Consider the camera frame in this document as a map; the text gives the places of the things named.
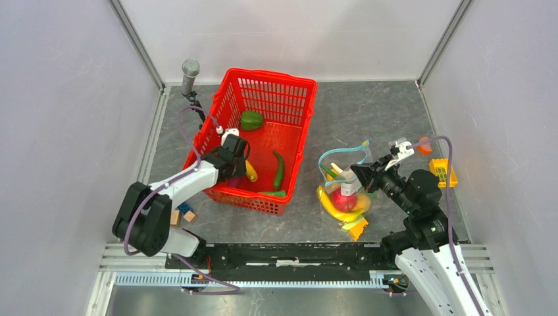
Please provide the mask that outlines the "yellow squash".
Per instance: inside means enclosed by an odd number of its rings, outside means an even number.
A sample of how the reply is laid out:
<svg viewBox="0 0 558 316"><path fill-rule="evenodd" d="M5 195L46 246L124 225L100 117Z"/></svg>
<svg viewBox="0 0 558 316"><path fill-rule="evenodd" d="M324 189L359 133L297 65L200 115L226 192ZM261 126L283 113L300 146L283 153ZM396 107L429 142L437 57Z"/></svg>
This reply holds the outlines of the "yellow squash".
<svg viewBox="0 0 558 316"><path fill-rule="evenodd" d="M255 182L258 180L258 174L252 164L246 160L245 161L245 168L246 168L246 177L250 182Z"/></svg>
<svg viewBox="0 0 558 316"><path fill-rule="evenodd" d="M334 169L338 173L337 177L334 179L335 181L345 181L345 180L347 180L347 178L345 176L345 173L344 173L344 170L341 169L337 164L331 163L330 166L331 166L331 169Z"/></svg>

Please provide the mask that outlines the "clear zip top bag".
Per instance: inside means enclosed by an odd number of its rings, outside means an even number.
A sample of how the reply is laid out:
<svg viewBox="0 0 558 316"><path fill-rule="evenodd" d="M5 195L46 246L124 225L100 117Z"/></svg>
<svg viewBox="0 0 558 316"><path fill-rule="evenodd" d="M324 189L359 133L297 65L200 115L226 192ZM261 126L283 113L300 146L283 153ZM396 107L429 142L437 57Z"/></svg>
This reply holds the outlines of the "clear zip top bag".
<svg viewBox="0 0 558 316"><path fill-rule="evenodd" d="M360 145L355 147L339 147L335 149L330 149L323 153L320 158L318 159L317 167L320 171L320 175L322 177L322 183L318 186L324 186L326 191L330 194L335 189L339 188L341 193L344 196L350 196L351 194L355 193L362 193L367 194L371 199L371 205L369 210L362 215L362 217L366 217L369 213L377 210L382 206L384 202L384 198L377 192L368 193L362 187L361 183L357 179L356 175L350 169L352 164L361 164L361 163L371 163L373 162L372 152L370 150L370 141L365 140ZM344 170L345 176L347 180L345 181L327 181L326 175L323 171L321 171L319 165L324 165L331 168L330 164L335 163L341 169ZM327 219L335 222L338 226L342 227L343 223L337 221L333 217L331 217L322 207L322 211L324 212L324 216Z"/></svg>

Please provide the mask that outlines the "long green chili pepper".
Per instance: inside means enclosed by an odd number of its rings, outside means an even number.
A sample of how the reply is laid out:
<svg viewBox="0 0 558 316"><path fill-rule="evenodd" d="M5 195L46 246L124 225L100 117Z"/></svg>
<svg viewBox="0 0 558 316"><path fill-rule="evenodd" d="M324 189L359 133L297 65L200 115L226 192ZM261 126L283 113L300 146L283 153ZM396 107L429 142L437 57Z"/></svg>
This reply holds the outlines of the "long green chili pepper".
<svg viewBox="0 0 558 316"><path fill-rule="evenodd" d="M329 169L328 167L324 166L324 165L319 165L321 171L323 171L326 175L326 180L327 181L331 181L334 180L338 173L334 170L334 169Z"/></svg>

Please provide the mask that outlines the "red apple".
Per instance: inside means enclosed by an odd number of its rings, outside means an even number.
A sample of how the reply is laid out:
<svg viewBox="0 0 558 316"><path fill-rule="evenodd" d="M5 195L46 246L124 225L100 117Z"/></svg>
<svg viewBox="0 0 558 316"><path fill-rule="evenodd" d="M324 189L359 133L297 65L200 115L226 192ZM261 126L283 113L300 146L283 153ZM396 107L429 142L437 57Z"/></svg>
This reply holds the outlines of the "red apple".
<svg viewBox="0 0 558 316"><path fill-rule="evenodd" d="M330 199L333 206L343 213L351 212L357 204L357 194L344 196L339 190L330 194Z"/></svg>

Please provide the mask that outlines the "yellow banana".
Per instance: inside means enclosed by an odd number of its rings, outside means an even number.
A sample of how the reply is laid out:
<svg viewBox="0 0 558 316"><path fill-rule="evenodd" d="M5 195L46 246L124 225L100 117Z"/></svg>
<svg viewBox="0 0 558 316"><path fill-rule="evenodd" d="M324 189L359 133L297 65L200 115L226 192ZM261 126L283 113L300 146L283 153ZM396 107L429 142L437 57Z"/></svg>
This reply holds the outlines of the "yellow banana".
<svg viewBox="0 0 558 316"><path fill-rule="evenodd" d="M324 186L319 186L317 196L323 209L343 224L356 221L370 207L370 199L366 194L355 193L351 196L343 196L339 188L329 194Z"/></svg>

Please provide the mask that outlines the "yellow orange peach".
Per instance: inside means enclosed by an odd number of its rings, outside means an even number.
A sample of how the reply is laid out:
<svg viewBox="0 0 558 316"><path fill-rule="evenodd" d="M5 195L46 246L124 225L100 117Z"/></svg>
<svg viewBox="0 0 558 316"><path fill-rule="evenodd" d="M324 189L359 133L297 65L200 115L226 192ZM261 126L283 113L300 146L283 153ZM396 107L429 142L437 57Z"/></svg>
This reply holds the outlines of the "yellow orange peach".
<svg viewBox="0 0 558 316"><path fill-rule="evenodd" d="M369 210L371 205L371 199L367 194L359 194L357 196L357 204L355 205L356 211L366 212Z"/></svg>

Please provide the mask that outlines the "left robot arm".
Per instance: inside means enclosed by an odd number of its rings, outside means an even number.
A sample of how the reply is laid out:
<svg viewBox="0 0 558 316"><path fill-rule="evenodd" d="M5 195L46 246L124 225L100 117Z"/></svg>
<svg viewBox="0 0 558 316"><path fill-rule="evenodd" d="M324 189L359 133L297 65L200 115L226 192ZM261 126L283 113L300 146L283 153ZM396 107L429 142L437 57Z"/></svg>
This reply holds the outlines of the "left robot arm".
<svg viewBox="0 0 558 316"><path fill-rule="evenodd" d="M124 244L125 254L181 255L189 267L201 267L207 251L200 246L200 237L182 228L172 228L171 214L195 194L245 176L249 153L246 139L226 132L220 146L198 156L195 163L174 176L150 185L131 184L112 227L113 235Z"/></svg>

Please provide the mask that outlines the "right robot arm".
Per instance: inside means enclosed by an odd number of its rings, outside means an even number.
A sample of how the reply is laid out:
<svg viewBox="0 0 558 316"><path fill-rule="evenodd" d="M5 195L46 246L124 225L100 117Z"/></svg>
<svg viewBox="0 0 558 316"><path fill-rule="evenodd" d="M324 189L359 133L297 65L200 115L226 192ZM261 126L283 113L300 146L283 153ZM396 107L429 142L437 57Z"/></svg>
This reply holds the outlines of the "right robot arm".
<svg viewBox="0 0 558 316"><path fill-rule="evenodd" d="M406 214L405 229L381 240L382 264L403 272L435 315L490 315L439 206L438 177L417 169L403 178L397 166L389 166L390 159L350 167L367 192L382 191Z"/></svg>

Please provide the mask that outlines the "short green chili pepper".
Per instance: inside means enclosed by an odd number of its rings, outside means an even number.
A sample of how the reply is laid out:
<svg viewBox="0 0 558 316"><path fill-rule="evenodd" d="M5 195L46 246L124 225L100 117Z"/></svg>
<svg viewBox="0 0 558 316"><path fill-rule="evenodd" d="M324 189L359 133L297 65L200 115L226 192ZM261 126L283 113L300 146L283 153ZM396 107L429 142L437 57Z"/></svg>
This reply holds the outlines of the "short green chili pepper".
<svg viewBox="0 0 558 316"><path fill-rule="evenodd" d="M285 164L284 164L284 158L278 151L273 150L272 152L277 160L276 174L273 180L273 188L277 192L280 190L282 181L284 179Z"/></svg>

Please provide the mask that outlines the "yellow orange toy sandwich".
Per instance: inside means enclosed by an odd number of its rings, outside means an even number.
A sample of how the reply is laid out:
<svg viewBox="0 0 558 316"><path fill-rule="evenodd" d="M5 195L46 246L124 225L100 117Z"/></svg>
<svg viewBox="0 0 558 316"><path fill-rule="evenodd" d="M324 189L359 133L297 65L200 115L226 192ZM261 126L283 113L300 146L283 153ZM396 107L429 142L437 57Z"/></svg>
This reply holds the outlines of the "yellow orange toy sandwich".
<svg viewBox="0 0 558 316"><path fill-rule="evenodd" d="M364 217L359 217L353 222L347 223L342 226L342 230L346 231L353 241L358 241L368 226L368 221Z"/></svg>

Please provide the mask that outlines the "orange half-round block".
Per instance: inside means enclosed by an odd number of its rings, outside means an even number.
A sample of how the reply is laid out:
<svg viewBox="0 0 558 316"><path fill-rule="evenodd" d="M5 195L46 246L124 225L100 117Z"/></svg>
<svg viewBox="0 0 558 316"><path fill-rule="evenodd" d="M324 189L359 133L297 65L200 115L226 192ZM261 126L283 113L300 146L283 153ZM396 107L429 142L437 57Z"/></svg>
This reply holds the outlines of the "orange half-round block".
<svg viewBox="0 0 558 316"><path fill-rule="evenodd" d="M426 140L428 140L429 137L428 136L423 136L419 142L425 142ZM421 154L421 155L431 155L432 154L432 145L428 142L428 143L424 143L419 145L416 150Z"/></svg>

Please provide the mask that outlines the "red plastic basket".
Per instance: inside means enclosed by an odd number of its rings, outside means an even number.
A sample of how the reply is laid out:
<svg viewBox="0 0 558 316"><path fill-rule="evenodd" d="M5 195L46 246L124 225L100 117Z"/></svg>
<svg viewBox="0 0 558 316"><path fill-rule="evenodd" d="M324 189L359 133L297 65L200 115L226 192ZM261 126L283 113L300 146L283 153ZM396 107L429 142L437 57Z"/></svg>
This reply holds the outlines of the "red plastic basket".
<svg viewBox="0 0 558 316"><path fill-rule="evenodd" d="M262 114L264 124L254 131L240 130L251 147L248 161L258 174L250 182L242 178L237 188L221 182L204 193L213 201L268 213L283 215L295 190L297 174L304 159L303 151L314 110L318 84L303 78L270 70L230 68L213 96L210 113L223 128L240 127L241 114ZM273 150L284 158L284 179L280 190L286 197L272 197L277 160Z"/></svg>

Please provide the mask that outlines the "blue toy brick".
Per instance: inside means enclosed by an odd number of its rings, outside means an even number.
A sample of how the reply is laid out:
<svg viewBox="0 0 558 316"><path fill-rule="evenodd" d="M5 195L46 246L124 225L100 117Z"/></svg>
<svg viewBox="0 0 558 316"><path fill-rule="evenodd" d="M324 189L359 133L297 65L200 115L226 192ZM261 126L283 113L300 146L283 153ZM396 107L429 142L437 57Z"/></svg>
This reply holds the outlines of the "blue toy brick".
<svg viewBox="0 0 558 316"><path fill-rule="evenodd" d="M177 210L179 210L181 214L185 215L187 212L191 211L192 208L186 202L183 202L177 206Z"/></svg>

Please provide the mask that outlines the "yellow window toy block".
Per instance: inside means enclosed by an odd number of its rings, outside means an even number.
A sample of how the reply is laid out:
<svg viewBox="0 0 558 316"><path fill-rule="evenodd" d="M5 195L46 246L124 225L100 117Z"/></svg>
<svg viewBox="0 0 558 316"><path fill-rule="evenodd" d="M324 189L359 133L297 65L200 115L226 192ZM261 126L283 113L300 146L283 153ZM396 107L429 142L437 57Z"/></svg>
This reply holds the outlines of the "yellow window toy block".
<svg viewBox="0 0 558 316"><path fill-rule="evenodd" d="M447 168L449 166L449 159L432 159L429 162L428 166L430 172L438 177L438 187L445 188L447 186ZM457 175L455 174L455 171L452 167L449 177L449 187L454 188L457 184Z"/></svg>

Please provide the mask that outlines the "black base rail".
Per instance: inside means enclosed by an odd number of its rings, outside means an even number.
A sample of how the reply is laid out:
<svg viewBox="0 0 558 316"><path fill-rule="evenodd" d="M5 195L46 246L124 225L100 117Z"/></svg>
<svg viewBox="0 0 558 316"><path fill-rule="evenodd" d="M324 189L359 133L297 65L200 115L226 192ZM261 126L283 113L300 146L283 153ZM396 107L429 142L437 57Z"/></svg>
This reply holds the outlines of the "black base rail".
<svg viewBox="0 0 558 316"><path fill-rule="evenodd" d="M222 281L366 281L372 271L400 272L380 244L364 242L215 243L188 261Z"/></svg>

